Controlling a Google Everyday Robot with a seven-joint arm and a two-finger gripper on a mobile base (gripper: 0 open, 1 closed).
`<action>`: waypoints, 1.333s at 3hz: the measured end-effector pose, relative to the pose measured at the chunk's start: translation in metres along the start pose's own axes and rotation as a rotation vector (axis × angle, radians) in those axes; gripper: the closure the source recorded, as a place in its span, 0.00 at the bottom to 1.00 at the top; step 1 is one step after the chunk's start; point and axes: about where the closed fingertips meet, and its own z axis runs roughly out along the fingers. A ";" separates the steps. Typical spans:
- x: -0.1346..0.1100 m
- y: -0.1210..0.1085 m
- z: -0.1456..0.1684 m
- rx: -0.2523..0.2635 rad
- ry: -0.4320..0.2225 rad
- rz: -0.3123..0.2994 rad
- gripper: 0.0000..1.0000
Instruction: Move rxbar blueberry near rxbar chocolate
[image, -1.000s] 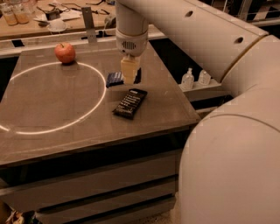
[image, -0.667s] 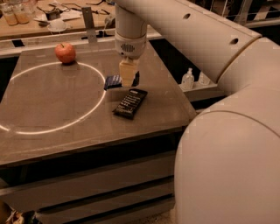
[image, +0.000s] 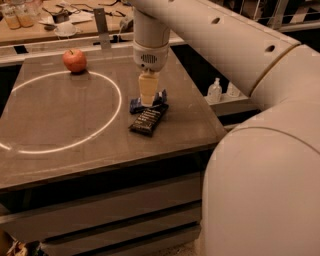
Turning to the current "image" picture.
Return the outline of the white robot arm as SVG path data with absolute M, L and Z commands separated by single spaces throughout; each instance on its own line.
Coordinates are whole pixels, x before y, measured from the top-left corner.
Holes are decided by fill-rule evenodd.
M 320 55 L 209 0 L 130 0 L 260 108 L 216 146 L 204 176 L 205 256 L 320 256 Z

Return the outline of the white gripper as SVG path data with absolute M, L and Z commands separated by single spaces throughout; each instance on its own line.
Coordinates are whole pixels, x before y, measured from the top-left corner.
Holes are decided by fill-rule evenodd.
M 138 79 L 141 104 L 149 107 L 153 104 L 158 88 L 159 75 L 168 58 L 169 44 L 158 41 L 133 42 L 133 59 L 144 70 Z

